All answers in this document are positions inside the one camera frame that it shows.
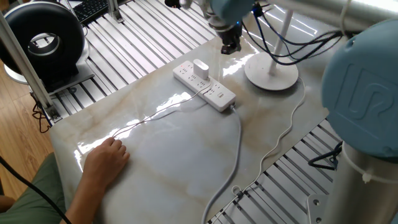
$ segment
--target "cable clip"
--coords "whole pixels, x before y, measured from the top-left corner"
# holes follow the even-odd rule
[[[262,7],[260,6],[260,4],[258,2],[256,2],[253,5],[253,8],[251,9],[251,11],[253,12],[253,15],[256,18],[261,17],[262,15],[264,15],[264,13],[262,12]]]

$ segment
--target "white power strip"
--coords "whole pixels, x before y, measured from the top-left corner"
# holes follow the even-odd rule
[[[203,80],[194,74],[193,63],[190,61],[186,61],[173,69],[173,76],[195,93],[208,87],[211,83],[210,87],[198,95],[219,112],[223,112],[229,105],[235,103],[236,95],[217,80],[210,76],[207,80]]]

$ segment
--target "white marble surface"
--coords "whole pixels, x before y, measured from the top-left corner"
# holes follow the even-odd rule
[[[275,15],[278,13],[279,18],[283,18],[280,11]],[[303,17],[300,21],[307,22],[306,26],[311,24],[311,28],[317,28],[319,33],[330,29]],[[266,26],[263,28],[266,37],[270,37],[268,41],[274,43],[276,36],[271,35]],[[292,28],[288,37],[296,41],[313,38]],[[221,41],[215,38],[58,122],[50,133],[67,206],[73,198],[81,168],[90,150],[119,128],[194,94],[174,79],[172,69],[195,58],[207,63],[210,75],[237,96],[236,108],[242,121],[243,143],[239,171],[231,186],[247,186],[257,176],[261,157],[274,147],[278,135],[289,126],[290,114],[303,95],[303,86],[302,82],[298,82],[291,89],[278,92],[255,87],[244,75],[243,68],[246,61],[259,51],[245,34],[241,44],[242,51],[221,55]],[[327,52],[298,65],[299,75],[307,85],[307,97],[294,116],[292,132],[283,138],[278,153],[265,161],[264,168],[325,118],[327,112],[320,102],[320,82],[331,54]],[[200,98],[172,107],[158,117],[173,110],[177,111],[119,136],[131,158],[108,190],[96,223],[200,222],[205,205],[231,172],[238,124],[234,114],[229,111],[219,113]],[[232,198],[228,187],[209,215],[214,215]]]

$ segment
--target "power outlet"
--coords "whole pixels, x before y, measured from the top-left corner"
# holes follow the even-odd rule
[[[210,76],[207,80],[203,80],[194,74],[193,63],[190,61],[186,61],[173,69],[173,76],[195,93],[208,87],[211,80],[211,87],[203,90],[198,95],[219,112],[224,111],[229,105],[235,103],[236,95],[217,80]]]

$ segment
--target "black wire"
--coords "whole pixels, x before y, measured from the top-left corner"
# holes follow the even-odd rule
[[[320,55],[320,54],[323,54],[323,53],[325,53],[326,51],[330,50],[330,49],[331,49],[332,47],[334,47],[342,38],[343,38],[343,36],[339,37],[338,40],[336,40],[336,42],[333,43],[330,47],[328,47],[327,49],[325,49],[325,50],[323,50],[323,51],[321,51],[321,52],[319,52],[319,53],[317,53],[317,54],[315,54],[315,55],[311,55],[311,57],[309,57],[309,58],[316,57],[316,56],[318,56],[318,55]]]
[[[35,185],[31,184],[29,181],[27,181],[25,178],[23,178],[21,175],[19,175],[1,156],[0,156],[0,164],[4,166],[10,172],[14,177],[16,177],[19,181],[24,183],[26,186],[34,190],[36,193],[38,193],[44,200],[47,201],[51,205],[51,207],[54,208],[55,211],[62,217],[62,219],[65,221],[67,224],[72,224],[67,216],[61,211],[60,208],[47,196],[43,191],[38,189]]]
[[[257,18],[256,18],[256,22],[257,22],[257,26],[259,27],[259,30],[260,30],[260,33],[261,33],[261,37],[262,37],[262,41],[263,41],[264,46],[265,46],[265,48],[266,48],[266,52],[267,52],[267,53],[271,56],[271,58],[272,58],[276,63],[278,63],[279,65],[295,65],[295,64],[297,64],[297,63],[299,63],[299,62],[301,62],[301,61],[303,61],[303,60],[305,60],[305,59],[308,59],[309,56],[313,55],[317,50],[319,50],[321,47],[323,47],[328,41],[330,41],[331,39],[334,39],[335,37],[338,37],[338,34],[334,34],[333,36],[327,38],[326,41],[322,42],[320,45],[318,45],[317,47],[315,47],[310,53],[306,54],[304,57],[302,57],[302,58],[300,58],[300,59],[298,59],[298,60],[296,60],[296,61],[294,61],[294,62],[285,63],[285,62],[280,62],[280,61],[278,61],[278,60],[276,59],[276,57],[274,56],[274,54],[270,54],[271,51],[269,50],[269,48],[268,48],[268,46],[267,46],[267,43],[266,43],[265,38],[264,38],[264,34],[262,33],[261,25],[260,25],[260,23],[259,23],[259,21],[258,21]]]
[[[287,42],[288,44],[291,44],[291,45],[303,46],[303,45],[308,45],[308,44],[317,44],[317,43],[320,43],[320,42],[324,42],[325,40],[328,40],[328,37],[325,38],[325,39],[321,39],[321,40],[319,40],[319,39],[320,39],[321,37],[324,37],[324,36],[329,35],[329,34],[338,34],[339,36],[344,36],[344,34],[342,33],[341,30],[333,30],[333,31],[326,32],[326,33],[324,33],[324,34],[318,36],[317,38],[315,38],[315,39],[313,39],[313,40],[311,40],[311,41],[309,41],[309,42],[306,42],[306,43],[295,43],[295,42],[291,42],[291,41],[287,40],[285,37],[281,36],[281,35],[274,29],[274,27],[271,25],[271,23],[267,20],[267,18],[265,17],[264,14],[262,15],[262,17],[263,17],[264,20],[266,21],[266,23],[267,23],[267,25],[269,26],[269,28],[270,28],[272,31],[274,31],[274,33],[275,33],[276,35],[278,35],[279,38],[281,38],[283,41],[285,41],[285,42]],[[347,31],[347,33],[349,33],[349,34],[352,35],[352,34],[358,34],[359,32],[350,32],[350,31]]]
[[[306,45],[304,45],[304,46],[301,46],[299,49],[294,50],[293,52],[290,52],[289,48],[287,47],[286,43],[284,42],[284,44],[285,44],[285,46],[286,46],[287,51],[288,51],[289,54],[287,54],[287,55],[276,55],[276,54],[273,54],[271,51],[266,50],[266,49],[265,49],[263,46],[261,46],[256,40],[254,40],[254,38],[252,37],[252,35],[249,33],[248,28],[247,28],[246,25],[244,24],[244,22],[242,22],[242,26],[244,27],[244,29],[245,29],[246,32],[248,33],[248,36],[250,37],[250,39],[251,39],[261,50],[263,50],[263,51],[265,51],[265,52],[267,52],[267,53],[269,53],[269,54],[272,54],[274,57],[278,57],[278,58],[280,58],[280,57],[292,57],[293,59],[298,60],[297,58],[293,57],[293,54],[296,54],[297,52],[301,51],[302,49],[304,49],[304,48],[306,47]],[[313,39],[312,41],[317,40],[317,39],[319,39],[319,38],[321,38],[321,37],[323,37],[323,36],[325,36],[325,35],[328,35],[328,34],[336,34],[336,32],[337,32],[337,31],[330,31],[330,32],[327,32],[327,33],[325,33],[325,34],[323,34],[323,35],[321,35],[321,36],[319,36],[319,37],[316,37],[316,38]],[[328,37],[327,39],[325,39],[325,40],[323,40],[323,41],[329,41],[329,40],[331,40],[331,39],[333,39],[333,38],[334,38],[334,37],[331,36],[331,37]]]
[[[47,129],[45,131],[43,131],[42,130],[42,120],[46,119],[49,124],[50,124],[50,122],[47,119],[47,117],[43,114],[43,111],[40,110],[40,108],[42,108],[41,107],[41,103],[34,98],[33,94],[30,94],[30,95],[33,97],[33,99],[36,102],[36,104],[35,104],[35,106],[33,107],[33,110],[32,110],[32,112],[33,112],[32,116],[35,119],[39,120],[39,131],[40,131],[40,133],[44,134],[44,133],[46,133],[47,131],[50,130],[51,126],[47,125]]]
[[[334,150],[309,160],[309,162],[308,162],[309,166],[316,167],[316,168],[321,168],[321,169],[337,170],[338,161],[337,161],[336,156],[338,156],[341,153],[341,146],[342,145],[343,145],[343,142],[339,142],[337,144],[337,146],[334,148]],[[333,167],[324,166],[324,165],[320,165],[320,164],[316,164],[315,163],[315,162],[318,162],[318,161],[320,161],[322,159],[326,159],[327,157],[330,157],[330,156],[332,156],[332,158],[330,160],[334,164]]]

